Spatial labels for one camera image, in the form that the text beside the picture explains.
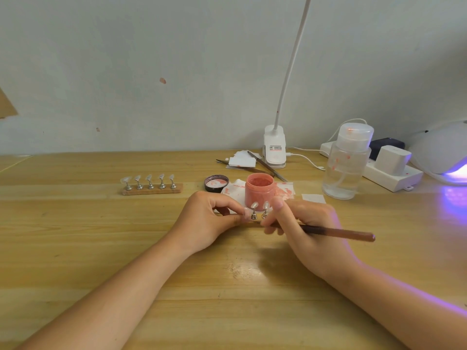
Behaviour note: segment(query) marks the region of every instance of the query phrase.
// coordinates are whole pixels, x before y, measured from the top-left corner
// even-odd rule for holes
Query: power strip
[[[331,141],[322,144],[319,153],[325,157],[329,157],[329,153],[331,152],[331,146],[334,142],[335,141]],[[378,158],[376,161],[372,159],[368,160],[367,166],[363,171],[363,176],[367,179],[370,179],[372,182],[381,185],[383,188],[386,188],[392,192],[397,192],[401,189],[411,191],[413,190],[413,186],[421,181],[423,172],[407,165],[404,167],[404,170],[402,171],[401,175],[389,175],[375,168],[375,164],[377,163]]]

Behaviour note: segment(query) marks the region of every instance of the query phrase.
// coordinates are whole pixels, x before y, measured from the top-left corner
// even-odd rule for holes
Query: person's right arm
[[[275,220],[300,261],[353,301],[412,350],[467,349],[467,311],[396,280],[360,262],[347,241],[309,236],[296,218],[309,225],[341,228],[332,206],[280,198],[261,225]]]

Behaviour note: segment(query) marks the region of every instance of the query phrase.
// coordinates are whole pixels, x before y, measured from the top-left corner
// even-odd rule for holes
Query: clear plastic bottle
[[[352,199],[367,165],[374,129],[360,123],[343,124],[332,144],[323,179],[323,192],[340,200]]]

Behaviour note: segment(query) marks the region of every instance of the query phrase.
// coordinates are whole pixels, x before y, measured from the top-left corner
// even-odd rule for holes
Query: forearm
[[[163,238],[18,349],[121,349],[188,256],[175,241]]]
[[[330,282],[412,350],[467,349],[467,312],[366,265]]]

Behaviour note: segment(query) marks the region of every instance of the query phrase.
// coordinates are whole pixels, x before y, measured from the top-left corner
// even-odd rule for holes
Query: white pump lid
[[[361,123],[342,124],[337,136],[337,147],[351,152],[364,152],[370,145],[373,129],[370,125]]]

